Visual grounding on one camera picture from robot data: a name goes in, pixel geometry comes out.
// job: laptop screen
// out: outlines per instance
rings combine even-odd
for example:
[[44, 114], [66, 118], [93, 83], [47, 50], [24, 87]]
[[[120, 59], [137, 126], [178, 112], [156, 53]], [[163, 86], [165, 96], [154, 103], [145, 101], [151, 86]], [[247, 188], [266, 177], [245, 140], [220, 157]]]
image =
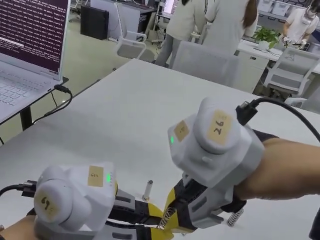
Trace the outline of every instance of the laptop screen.
[[0, 0], [0, 53], [60, 71], [68, 0]]

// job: metal spring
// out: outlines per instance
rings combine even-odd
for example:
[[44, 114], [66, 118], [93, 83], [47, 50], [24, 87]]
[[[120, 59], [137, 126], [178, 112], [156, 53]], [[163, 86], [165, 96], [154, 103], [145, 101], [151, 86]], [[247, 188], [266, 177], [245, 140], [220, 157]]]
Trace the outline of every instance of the metal spring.
[[235, 226], [236, 222], [238, 221], [238, 219], [240, 218], [240, 216], [244, 213], [244, 209], [240, 209], [239, 211], [237, 211], [236, 213], [232, 213], [232, 215], [229, 217], [228, 221], [226, 221], [226, 224], [232, 228], [233, 226]]
[[158, 226], [156, 227], [157, 229], [165, 229], [169, 219], [171, 218], [171, 216], [176, 212], [177, 210], [173, 207], [168, 207], [164, 214], [163, 217], [161, 219], [161, 221], [159, 222]]

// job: green plant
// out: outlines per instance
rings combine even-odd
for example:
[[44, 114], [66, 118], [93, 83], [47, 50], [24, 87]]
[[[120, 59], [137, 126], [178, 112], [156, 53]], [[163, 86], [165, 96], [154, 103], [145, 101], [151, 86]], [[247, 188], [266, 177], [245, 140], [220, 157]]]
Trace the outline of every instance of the green plant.
[[268, 42], [269, 48], [272, 49], [278, 43], [279, 35], [280, 34], [278, 32], [262, 26], [257, 31], [255, 31], [253, 37], [258, 42]]

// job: white shirt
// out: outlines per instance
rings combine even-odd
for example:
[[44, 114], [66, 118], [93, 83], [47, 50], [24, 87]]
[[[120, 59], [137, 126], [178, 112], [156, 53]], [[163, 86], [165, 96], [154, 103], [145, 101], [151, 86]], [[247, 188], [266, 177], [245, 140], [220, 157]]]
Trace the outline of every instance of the white shirt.
[[303, 8], [296, 8], [292, 11], [290, 16], [286, 19], [286, 22], [290, 24], [288, 28], [287, 37], [293, 43], [299, 43], [305, 33], [312, 34], [319, 23], [318, 16], [315, 16], [313, 20], [309, 20], [309, 22], [303, 23], [303, 17], [305, 15], [306, 10]]
[[243, 19], [248, 0], [215, 0], [208, 6], [206, 19], [213, 21], [203, 45], [233, 55], [244, 35], [252, 37], [256, 31], [258, 14], [254, 23], [244, 29]]
[[179, 1], [166, 27], [166, 33], [175, 39], [188, 41], [195, 26], [201, 32], [207, 23], [207, 6], [208, 0], [189, 0], [185, 6]]

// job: tape label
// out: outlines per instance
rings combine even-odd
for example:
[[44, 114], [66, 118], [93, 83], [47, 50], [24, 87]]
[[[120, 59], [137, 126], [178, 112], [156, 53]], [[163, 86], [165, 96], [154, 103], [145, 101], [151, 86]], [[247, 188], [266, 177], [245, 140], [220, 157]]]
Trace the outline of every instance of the tape label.
[[233, 118], [222, 110], [214, 111], [210, 127], [207, 132], [207, 138], [211, 141], [225, 145], [228, 133], [232, 126]]
[[181, 143], [182, 140], [189, 134], [189, 128], [185, 121], [181, 121], [174, 129], [174, 134], [178, 138], [178, 141]]
[[44, 191], [37, 192], [34, 200], [49, 220], [52, 220], [58, 214], [58, 207]]
[[104, 186], [104, 168], [102, 166], [90, 166], [88, 186], [102, 188]]

